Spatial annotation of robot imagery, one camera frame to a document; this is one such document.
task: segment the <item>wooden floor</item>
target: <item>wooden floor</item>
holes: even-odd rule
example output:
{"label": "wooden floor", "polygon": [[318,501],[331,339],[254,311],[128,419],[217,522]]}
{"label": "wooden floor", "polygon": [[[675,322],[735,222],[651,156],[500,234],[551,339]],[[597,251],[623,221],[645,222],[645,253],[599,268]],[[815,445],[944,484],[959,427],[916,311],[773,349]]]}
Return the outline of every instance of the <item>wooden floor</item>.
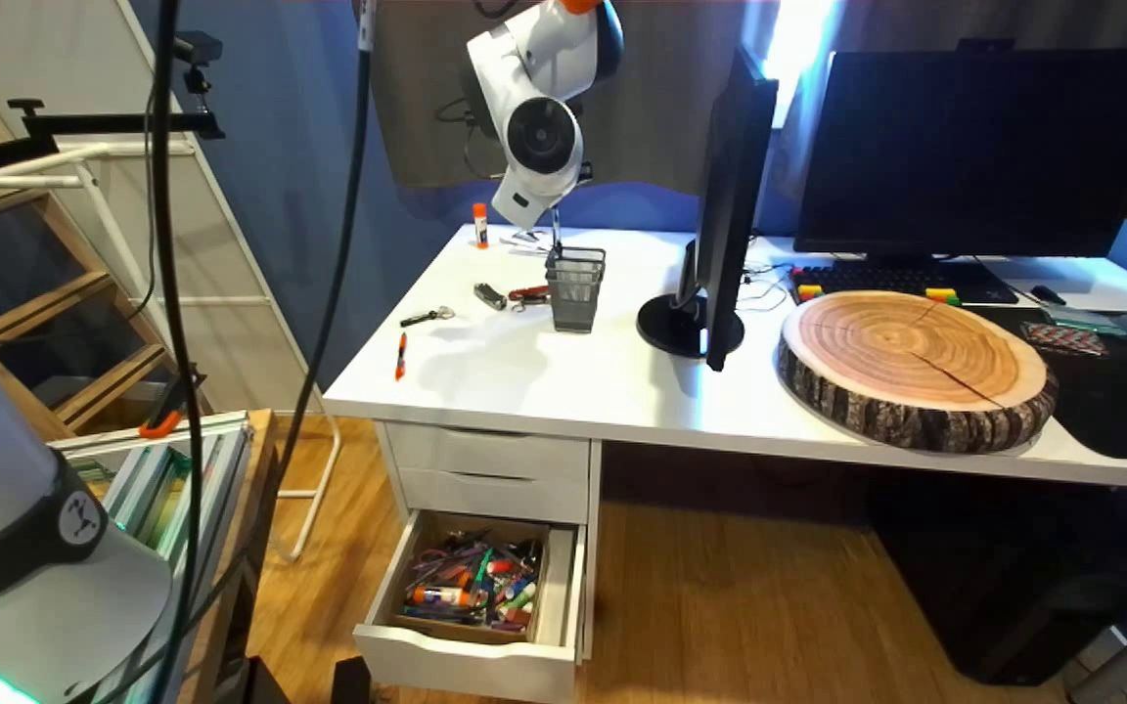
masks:
{"label": "wooden floor", "polygon": [[[311,482],[331,441],[297,449]],[[959,676],[859,510],[859,476],[757,458],[611,449],[599,530],[597,658],[581,699],[632,704],[1058,704],[1062,686],[988,690]],[[355,658],[401,535],[375,437],[350,432],[333,498],[297,564],[303,506],[281,501],[250,631],[293,704],[331,704]],[[395,694],[451,704],[469,697]]]}

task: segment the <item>wood round board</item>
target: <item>wood round board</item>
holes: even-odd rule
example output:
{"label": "wood round board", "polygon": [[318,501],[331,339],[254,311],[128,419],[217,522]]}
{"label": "wood round board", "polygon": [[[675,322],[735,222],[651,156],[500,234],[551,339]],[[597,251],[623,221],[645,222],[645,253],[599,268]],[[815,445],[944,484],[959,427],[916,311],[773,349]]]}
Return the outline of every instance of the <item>wood round board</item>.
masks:
{"label": "wood round board", "polygon": [[968,311],[848,290],[787,316],[775,369],[826,419],[910,449],[992,455],[1052,412],[1047,360]]}

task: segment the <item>monitor stand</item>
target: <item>monitor stand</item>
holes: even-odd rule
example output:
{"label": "monitor stand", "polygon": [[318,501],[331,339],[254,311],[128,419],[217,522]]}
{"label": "monitor stand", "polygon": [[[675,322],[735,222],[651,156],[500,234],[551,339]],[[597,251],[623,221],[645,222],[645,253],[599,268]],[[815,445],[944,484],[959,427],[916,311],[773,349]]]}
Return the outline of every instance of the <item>monitor stand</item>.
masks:
{"label": "monitor stand", "polygon": [[696,238],[684,246],[684,268],[683,268],[683,293],[662,293],[651,298],[638,311],[638,334],[651,349],[662,349],[670,356],[709,356],[709,352],[735,352],[747,336],[745,322],[734,316],[727,336],[709,334],[709,300],[695,287],[695,264],[696,259]]}
{"label": "monitor stand", "polygon": [[[683,300],[679,293],[666,298],[651,298],[638,311],[638,334],[651,349],[662,349],[670,356],[705,356],[705,324],[702,324],[702,300]],[[717,352],[735,352],[747,336],[747,324],[742,316],[734,316],[727,336],[709,336],[709,345],[726,345]]]}

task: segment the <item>pen holder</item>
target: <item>pen holder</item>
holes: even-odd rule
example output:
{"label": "pen holder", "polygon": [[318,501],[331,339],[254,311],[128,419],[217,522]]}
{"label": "pen holder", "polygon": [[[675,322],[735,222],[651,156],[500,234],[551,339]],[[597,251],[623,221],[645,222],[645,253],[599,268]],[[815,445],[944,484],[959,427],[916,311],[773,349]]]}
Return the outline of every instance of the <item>pen holder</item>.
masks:
{"label": "pen holder", "polygon": [[591,334],[599,287],[606,269],[603,246],[558,246],[547,253],[551,322],[564,334]]}

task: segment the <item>cable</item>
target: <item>cable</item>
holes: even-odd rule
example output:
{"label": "cable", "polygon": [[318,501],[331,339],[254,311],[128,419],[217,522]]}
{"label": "cable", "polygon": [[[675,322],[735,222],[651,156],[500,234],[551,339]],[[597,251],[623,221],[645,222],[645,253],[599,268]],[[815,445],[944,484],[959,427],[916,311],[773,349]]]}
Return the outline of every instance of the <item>cable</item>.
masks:
{"label": "cable", "polygon": [[[151,124],[155,124],[155,123],[151,123],[151,113],[155,113],[155,107],[156,107],[156,98],[151,93],[151,98],[145,98],[145,111],[143,111],[143,124],[145,124],[145,135],[143,135],[145,203],[156,201],[155,175],[151,175],[151,163],[155,163],[155,146],[151,146]],[[155,298],[156,298],[156,212],[145,208],[145,293],[143,293],[143,300],[125,312],[125,322],[143,316]]]}
{"label": "cable", "polygon": [[165,312],[168,312],[168,336],[174,336],[174,360],[181,369],[181,393],[190,412],[190,455],[192,455],[192,476],[190,476],[190,543],[186,543],[186,572],[181,572],[181,595],[178,595],[178,617],[174,635],[162,655],[162,674],[155,680],[151,699],[165,704],[181,642],[190,635],[190,611],[196,591],[196,569],[201,569],[201,517],[205,517],[205,415],[201,415],[201,393],[190,369],[190,339],[181,322],[181,287],[178,287],[178,243],[174,243],[174,190],[168,190],[168,88],[174,88],[174,53],[178,53],[178,17],[181,0],[162,0],[162,25],[156,25],[156,68],[155,68],[155,111],[151,111],[151,184],[155,184],[155,216],[156,216],[156,253],[162,253],[162,290],[165,290]]}
{"label": "cable", "polygon": [[478,17],[485,17],[485,21],[504,21],[504,17],[513,17],[513,8],[518,8],[518,0],[500,0],[500,3],[485,3],[485,0],[474,0],[474,8],[478,8]]}
{"label": "cable", "polygon": [[[243,543],[243,549],[234,552],[234,560],[222,569],[222,577],[211,585],[211,591],[196,601],[196,613],[186,621],[186,631],[201,628],[201,621],[207,617],[207,611],[218,601],[218,595],[222,595],[241,577],[250,572],[246,560],[250,560],[250,543]],[[108,697],[93,694],[97,704],[121,699],[151,668],[162,664],[162,658],[165,658],[165,645],[155,648],[145,661],[139,661],[139,668],[125,674],[114,694],[108,694]]]}
{"label": "cable", "polygon": [[478,113],[474,113],[474,102],[469,98],[451,98],[436,111],[436,123],[443,124],[474,124]]}
{"label": "cable", "polygon": [[355,238],[361,179],[363,179],[363,141],[367,141],[367,71],[372,71],[372,53],[363,49],[361,53],[361,75],[355,75],[355,124],[351,124],[351,163],[350,163],[346,208],[341,208],[341,243],[337,243],[337,264],[333,264],[333,279],[331,279],[331,300],[324,300],[324,312],[320,312],[320,334],[318,334],[318,345],[312,345],[312,352],[305,360],[305,380],[303,380],[303,393],[297,393],[297,402],[293,402],[293,419],[291,419],[291,433],[288,433],[288,449],[281,449],[281,466],[288,470],[291,470],[291,458],[293,458],[293,445],[297,445],[297,433],[303,433],[305,402],[311,402],[311,397],[318,389],[318,369],[320,369],[320,356],[331,349],[333,312],[337,312],[337,298],[341,298],[341,287],[346,287],[350,251],[351,251],[351,238]]}

